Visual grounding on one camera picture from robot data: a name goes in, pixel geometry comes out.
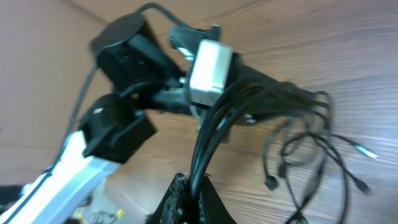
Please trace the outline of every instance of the wall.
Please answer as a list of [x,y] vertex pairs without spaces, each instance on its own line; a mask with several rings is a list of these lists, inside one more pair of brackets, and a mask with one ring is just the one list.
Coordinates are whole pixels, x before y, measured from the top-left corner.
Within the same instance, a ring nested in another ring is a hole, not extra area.
[[[0,184],[51,164],[103,27],[68,1],[0,1]],[[97,75],[83,109],[107,87]]]

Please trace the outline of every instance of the robotic arm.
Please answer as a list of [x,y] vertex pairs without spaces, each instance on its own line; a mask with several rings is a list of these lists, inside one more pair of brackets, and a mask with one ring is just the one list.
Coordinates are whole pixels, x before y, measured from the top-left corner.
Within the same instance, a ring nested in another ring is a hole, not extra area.
[[[157,43],[142,14],[149,8],[160,10],[176,23],[169,32],[169,44],[190,61],[187,72],[181,71]],[[146,109],[194,116],[201,127],[189,176],[176,174],[147,223],[235,223],[204,175],[217,145],[228,138],[233,124],[252,126],[280,116],[305,118],[315,114],[325,123],[324,134],[329,138],[341,137],[331,133],[330,117],[314,109],[321,106],[330,110],[330,102],[316,100],[323,92],[311,93],[292,83],[279,83],[248,67],[231,46],[219,41],[220,35],[219,26],[193,29],[154,3],[107,26],[91,42],[90,49],[98,68],[113,83],[113,92],[102,96],[85,113],[79,129],[66,138],[53,166],[32,184],[28,194],[0,216],[0,223],[63,223],[105,177],[126,163],[156,133],[144,112]],[[264,148],[266,185],[271,190],[277,187],[277,181],[267,171],[267,150],[273,137],[291,122],[292,119],[276,129]],[[304,134],[285,142],[279,177],[287,180],[287,167],[292,166],[284,159],[292,152],[284,149],[290,142],[299,142],[307,136],[325,151],[323,162],[326,156],[332,157],[344,170],[345,177],[350,174],[330,139],[308,127]],[[371,153],[347,141],[359,151]],[[318,179],[322,170],[318,169]],[[361,190],[368,189],[357,181]],[[310,189],[309,198],[320,181],[317,183]],[[306,202],[296,205],[297,212],[291,220],[306,221],[301,213],[305,205]]]

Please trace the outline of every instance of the black mount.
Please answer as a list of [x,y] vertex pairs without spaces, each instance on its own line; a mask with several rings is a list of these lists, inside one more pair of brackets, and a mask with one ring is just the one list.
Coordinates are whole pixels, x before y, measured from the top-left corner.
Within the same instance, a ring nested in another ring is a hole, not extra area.
[[[203,39],[218,40],[221,29],[208,30],[173,27],[169,44],[195,63],[198,46]],[[182,72],[156,41],[141,13],[132,13],[112,22],[91,42],[91,51],[98,67],[113,83],[112,94],[101,97],[81,119],[80,129],[87,148],[84,156],[96,156],[125,163],[156,130],[144,110],[192,115],[188,95],[190,72]],[[267,83],[277,81],[248,67],[234,53],[227,86],[247,76],[256,76]],[[249,116],[236,124],[249,126],[278,116],[294,116],[305,109],[302,105],[264,96],[249,108]],[[289,114],[279,111],[291,109]],[[235,223],[225,209],[208,177],[204,178],[199,202],[188,197],[187,177],[177,174],[155,213],[147,223]]]

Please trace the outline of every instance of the cable bundle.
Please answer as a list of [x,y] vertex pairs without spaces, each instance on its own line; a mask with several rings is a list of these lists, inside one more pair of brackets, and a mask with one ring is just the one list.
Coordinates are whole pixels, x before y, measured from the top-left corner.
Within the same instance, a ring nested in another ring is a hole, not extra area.
[[[362,180],[359,180],[347,170],[339,152],[332,144],[332,138],[340,138],[348,142],[362,153],[367,152],[367,156],[369,156],[370,153],[372,154],[372,152],[352,140],[332,133],[333,102],[331,96],[324,91],[317,92],[316,94],[326,96],[327,103],[310,99],[301,89],[289,82],[280,82],[271,86],[259,78],[247,77],[243,80],[232,83],[220,96],[217,102],[210,108],[201,126],[192,156],[190,173],[190,197],[194,201],[198,200],[201,180],[203,175],[205,175],[205,171],[210,163],[211,157],[213,156],[220,142],[229,132],[232,125],[248,112],[247,109],[250,104],[256,102],[261,103],[261,100],[263,100],[264,97],[276,97],[280,101],[289,101],[291,103],[306,105],[310,108],[310,110],[303,111],[303,114],[298,117],[304,121],[304,132],[298,133],[292,138],[288,139],[287,133],[292,129],[292,125],[296,119],[296,117],[291,117],[267,137],[268,141],[264,146],[263,152],[264,173],[266,176],[265,184],[270,190],[274,190],[278,186],[277,179],[270,175],[267,170],[267,155],[273,140],[282,130],[285,129],[286,134],[283,140],[282,149],[279,153],[280,165],[278,168],[278,176],[285,179],[296,208],[296,212],[286,221],[286,223],[308,223],[306,218],[302,215],[302,211],[316,194],[322,181],[325,164],[329,157],[341,167],[343,173],[345,199],[339,218],[339,223],[343,223],[346,218],[346,212],[349,203],[348,177],[354,181],[356,186],[362,192],[369,192],[369,187]],[[328,111],[327,115],[318,112],[318,107],[325,108]],[[316,116],[321,118],[323,121],[323,127],[320,131],[311,131],[312,122]],[[322,149],[323,155],[320,159],[319,166],[315,169],[313,177],[307,184],[302,202],[298,203],[287,175],[288,168],[305,165],[311,160],[316,159],[316,157],[311,157],[309,161],[300,161],[294,163],[289,162],[286,157],[292,155],[307,137],[310,137],[315,145]],[[294,144],[293,148],[288,152],[287,148],[291,144]]]
[[91,224],[112,224],[118,219],[118,216],[113,213],[98,211],[90,215]]

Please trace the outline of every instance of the yellow object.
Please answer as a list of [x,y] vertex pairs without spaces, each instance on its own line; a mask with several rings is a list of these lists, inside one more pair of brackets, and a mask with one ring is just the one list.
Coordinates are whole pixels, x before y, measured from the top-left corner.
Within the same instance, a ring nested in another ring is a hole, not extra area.
[[116,218],[120,219],[124,215],[124,210],[119,209],[118,212],[116,213]]
[[79,219],[81,224],[88,224],[88,222],[85,220],[85,218],[83,217],[83,214],[80,211],[75,210],[74,215],[76,216],[77,219]]

